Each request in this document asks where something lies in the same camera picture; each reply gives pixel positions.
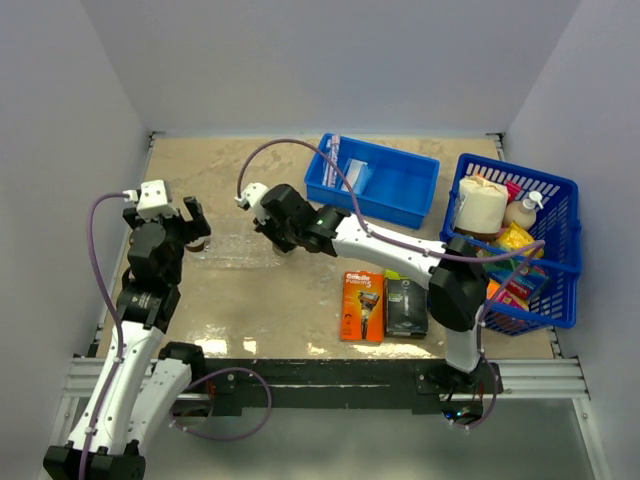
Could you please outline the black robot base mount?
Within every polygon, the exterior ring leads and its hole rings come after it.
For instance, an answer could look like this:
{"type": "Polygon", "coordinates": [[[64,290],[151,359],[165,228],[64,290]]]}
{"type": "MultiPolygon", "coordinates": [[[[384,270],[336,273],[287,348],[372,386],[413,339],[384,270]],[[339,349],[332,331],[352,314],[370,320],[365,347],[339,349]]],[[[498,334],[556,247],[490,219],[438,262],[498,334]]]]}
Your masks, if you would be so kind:
{"type": "Polygon", "coordinates": [[[499,366],[481,361],[460,373],[443,359],[183,360],[192,374],[186,389],[215,416],[245,409],[409,410],[439,414],[503,392],[499,366]]]}

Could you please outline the lotion pump bottle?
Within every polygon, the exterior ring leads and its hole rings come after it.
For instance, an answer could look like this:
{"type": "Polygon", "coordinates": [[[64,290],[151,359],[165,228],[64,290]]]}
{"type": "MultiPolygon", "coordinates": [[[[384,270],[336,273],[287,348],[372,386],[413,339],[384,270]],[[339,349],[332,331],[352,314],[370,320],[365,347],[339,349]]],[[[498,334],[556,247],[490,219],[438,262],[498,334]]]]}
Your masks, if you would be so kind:
{"type": "Polygon", "coordinates": [[[515,223],[525,231],[529,231],[536,222],[537,209],[543,209],[543,196],[538,191],[528,192],[521,200],[513,201],[506,207],[503,226],[515,223]]]}

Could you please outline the beige wrapped roll package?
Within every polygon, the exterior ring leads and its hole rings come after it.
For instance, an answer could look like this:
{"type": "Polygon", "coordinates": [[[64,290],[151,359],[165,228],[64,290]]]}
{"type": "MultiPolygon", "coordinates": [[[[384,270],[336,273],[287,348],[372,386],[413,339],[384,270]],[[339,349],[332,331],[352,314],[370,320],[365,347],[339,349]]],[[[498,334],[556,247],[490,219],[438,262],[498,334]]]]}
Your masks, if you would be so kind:
{"type": "Polygon", "coordinates": [[[480,175],[462,178],[458,187],[454,227],[485,236],[497,234],[508,204],[507,188],[480,175]]]}

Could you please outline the light blue toothpaste tube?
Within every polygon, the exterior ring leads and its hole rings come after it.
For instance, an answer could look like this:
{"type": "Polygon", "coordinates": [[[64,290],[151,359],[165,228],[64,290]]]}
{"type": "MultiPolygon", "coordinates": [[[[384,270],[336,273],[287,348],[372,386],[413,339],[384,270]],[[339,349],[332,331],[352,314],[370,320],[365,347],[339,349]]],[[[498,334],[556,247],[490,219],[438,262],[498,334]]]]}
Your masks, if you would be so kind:
{"type": "Polygon", "coordinates": [[[366,186],[371,178],[371,175],[372,175],[372,170],[369,167],[369,165],[366,163],[366,167],[362,171],[361,176],[359,178],[357,190],[353,191],[356,195],[360,195],[366,189],[366,186]]]}

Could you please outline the red blue packet in basket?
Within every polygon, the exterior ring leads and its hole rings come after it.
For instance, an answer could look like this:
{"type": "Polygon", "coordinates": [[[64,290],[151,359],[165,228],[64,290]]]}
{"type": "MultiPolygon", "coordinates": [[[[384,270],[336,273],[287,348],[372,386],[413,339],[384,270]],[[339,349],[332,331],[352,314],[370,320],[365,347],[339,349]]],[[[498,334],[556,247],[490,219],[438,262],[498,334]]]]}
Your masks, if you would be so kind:
{"type": "MultiPolygon", "coordinates": [[[[521,264],[518,260],[504,260],[485,265],[491,279],[502,283],[521,264]]],[[[507,285],[506,289],[520,300],[530,302],[538,297],[551,280],[547,271],[536,265],[526,265],[507,285]]]]}

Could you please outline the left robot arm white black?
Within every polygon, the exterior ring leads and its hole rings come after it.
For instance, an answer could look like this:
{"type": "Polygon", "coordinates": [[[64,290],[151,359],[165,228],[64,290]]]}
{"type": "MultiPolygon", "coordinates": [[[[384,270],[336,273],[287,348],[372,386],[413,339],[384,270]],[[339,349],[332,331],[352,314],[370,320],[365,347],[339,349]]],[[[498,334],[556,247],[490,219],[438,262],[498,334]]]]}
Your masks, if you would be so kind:
{"type": "Polygon", "coordinates": [[[185,252],[211,227],[194,197],[185,219],[168,200],[148,211],[142,194],[126,194],[131,229],[128,268],[109,310],[112,339],[85,410],[61,446],[48,448],[43,468],[52,479],[140,479],[145,451],[183,392],[207,380],[201,347],[163,338],[180,300],[185,252]]]}

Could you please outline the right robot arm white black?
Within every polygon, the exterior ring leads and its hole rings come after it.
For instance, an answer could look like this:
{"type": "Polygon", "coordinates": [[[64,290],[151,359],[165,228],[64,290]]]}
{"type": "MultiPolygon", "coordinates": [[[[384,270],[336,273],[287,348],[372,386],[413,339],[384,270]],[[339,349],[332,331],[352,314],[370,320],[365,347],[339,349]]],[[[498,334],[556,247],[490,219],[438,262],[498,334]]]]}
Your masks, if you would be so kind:
{"type": "Polygon", "coordinates": [[[341,207],[315,208],[288,184],[251,183],[236,204],[253,214],[255,231],[282,255],[300,247],[361,260],[420,285],[426,290],[430,316],[445,329],[448,386],[466,393],[480,382],[479,322],[489,279],[469,244],[411,237],[368,223],[341,207]]]}

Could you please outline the orange box in basket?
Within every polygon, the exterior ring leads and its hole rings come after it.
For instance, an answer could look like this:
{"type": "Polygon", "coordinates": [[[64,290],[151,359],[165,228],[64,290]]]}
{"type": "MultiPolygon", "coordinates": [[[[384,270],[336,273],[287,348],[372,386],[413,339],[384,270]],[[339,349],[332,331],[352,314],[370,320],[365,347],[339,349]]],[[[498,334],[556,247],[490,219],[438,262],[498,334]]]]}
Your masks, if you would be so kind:
{"type": "Polygon", "coordinates": [[[486,299],[490,300],[494,296],[494,294],[499,290],[499,288],[500,288],[500,284],[497,281],[490,279],[489,284],[487,286],[486,299]]]}

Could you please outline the pink packet in basket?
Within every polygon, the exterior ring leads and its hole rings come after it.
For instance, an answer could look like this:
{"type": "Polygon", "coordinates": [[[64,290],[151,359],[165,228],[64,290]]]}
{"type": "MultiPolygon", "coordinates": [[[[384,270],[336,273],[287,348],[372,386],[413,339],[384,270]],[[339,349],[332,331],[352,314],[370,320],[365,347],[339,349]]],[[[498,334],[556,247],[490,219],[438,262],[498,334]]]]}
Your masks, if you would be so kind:
{"type": "Polygon", "coordinates": [[[513,182],[511,180],[506,181],[504,186],[505,186],[505,188],[507,190],[507,194],[508,194],[507,203],[510,204],[510,203],[512,203],[512,202],[514,202],[516,200],[516,198],[518,197],[518,195],[522,191],[522,187],[519,184],[517,184],[516,182],[513,182]]]}

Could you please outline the blue plastic divided bin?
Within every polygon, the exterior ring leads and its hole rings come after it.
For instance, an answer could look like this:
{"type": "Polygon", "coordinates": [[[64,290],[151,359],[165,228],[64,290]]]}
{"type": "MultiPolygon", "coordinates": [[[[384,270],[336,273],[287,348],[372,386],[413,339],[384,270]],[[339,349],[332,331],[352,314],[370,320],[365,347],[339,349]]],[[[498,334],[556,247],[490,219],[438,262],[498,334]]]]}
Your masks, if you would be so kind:
{"type": "MultiPolygon", "coordinates": [[[[305,174],[307,198],[353,210],[351,196],[348,190],[341,189],[343,181],[339,176],[334,188],[322,184],[323,156],[327,155],[326,143],[332,135],[326,133],[321,138],[320,152],[312,157],[305,174]]],[[[421,227],[436,190],[440,170],[437,160],[342,136],[337,165],[344,174],[350,159],[366,162],[372,170],[366,189],[356,195],[363,215],[410,229],[421,227]]]]}

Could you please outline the orange Gillette Fusion5 razor box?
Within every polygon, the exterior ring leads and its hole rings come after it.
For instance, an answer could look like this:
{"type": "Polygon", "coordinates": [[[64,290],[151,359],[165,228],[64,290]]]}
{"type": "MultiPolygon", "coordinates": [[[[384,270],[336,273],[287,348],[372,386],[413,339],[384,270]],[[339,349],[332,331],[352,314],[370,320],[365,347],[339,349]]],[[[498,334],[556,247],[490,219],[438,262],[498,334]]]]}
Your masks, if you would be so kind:
{"type": "Polygon", "coordinates": [[[381,343],[384,319],[384,276],[347,271],[343,277],[340,340],[381,343]]]}

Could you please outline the glass cup with brown band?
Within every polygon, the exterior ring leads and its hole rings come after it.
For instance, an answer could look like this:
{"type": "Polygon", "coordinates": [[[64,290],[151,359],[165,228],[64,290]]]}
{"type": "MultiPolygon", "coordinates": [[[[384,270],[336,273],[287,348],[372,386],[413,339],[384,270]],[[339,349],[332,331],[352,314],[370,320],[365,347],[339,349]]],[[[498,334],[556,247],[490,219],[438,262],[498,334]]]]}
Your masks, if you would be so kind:
{"type": "Polygon", "coordinates": [[[202,237],[200,239],[194,240],[193,242],[188,243],[185,246],[185,249],[192,253],[199,253],[206,251],[210,245],[209,237],[202,237]]]}

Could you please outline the pink wrapped toothbrush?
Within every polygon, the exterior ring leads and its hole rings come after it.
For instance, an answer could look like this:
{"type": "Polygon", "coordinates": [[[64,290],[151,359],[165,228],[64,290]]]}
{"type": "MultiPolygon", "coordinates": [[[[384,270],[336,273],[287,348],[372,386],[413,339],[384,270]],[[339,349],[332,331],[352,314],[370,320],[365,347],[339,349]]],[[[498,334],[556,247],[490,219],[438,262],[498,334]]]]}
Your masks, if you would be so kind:
{"type": "Polygon", "coordinates": [[[327,157],[330,161],[324,163],[322,184],[328,188],[336,186],[338,174],[335,166],[338,164],[340,142],[341,136],[333,134],[326,143],[328,148],[327,157]]]}

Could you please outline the blue plastic shopping basket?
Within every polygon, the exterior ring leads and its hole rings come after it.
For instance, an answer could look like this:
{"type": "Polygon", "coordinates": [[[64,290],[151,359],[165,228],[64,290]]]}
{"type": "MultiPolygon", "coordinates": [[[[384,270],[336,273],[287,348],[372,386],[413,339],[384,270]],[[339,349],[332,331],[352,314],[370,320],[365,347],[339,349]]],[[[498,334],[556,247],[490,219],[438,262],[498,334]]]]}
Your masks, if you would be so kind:
{"type": "Polygon", "coordinates": [[[495,183],[512,181],[521,193],[538,191],[543,208],[529,233],[543,240],[543,255],[529,264],[544,270],[549,281],[528,301],[528,308],[496,302],[485,317],[486,327],[510,336],[541,328],[572,328],[577,318],[577,289],[582,269],[581,224],[578,213],[579,190],[575,182],[538,170],[464,153],[459,157],[440,239],[447,243],[461,235],[454,231],[459,210],[459,182],[479,174],[495,183]]]}

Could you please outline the white toothpaste tube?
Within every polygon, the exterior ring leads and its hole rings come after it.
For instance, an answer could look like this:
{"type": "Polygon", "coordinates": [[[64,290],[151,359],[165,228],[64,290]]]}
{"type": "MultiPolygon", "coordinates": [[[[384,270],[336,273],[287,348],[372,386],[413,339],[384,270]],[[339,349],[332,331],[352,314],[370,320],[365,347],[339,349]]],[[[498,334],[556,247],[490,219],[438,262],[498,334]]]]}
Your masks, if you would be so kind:
{"type": "Polygon", "coordinates": [[[341,189],[343,191],[347,191],[348,188],[346,184],[351,186],[353,191],[357,190],[359,178],[361,176],[362,171],[365,169],[366,163],[357,159],[350,159],[347,162],[347,170],[345,172],[346,180],[343,182],[341,189]]]}

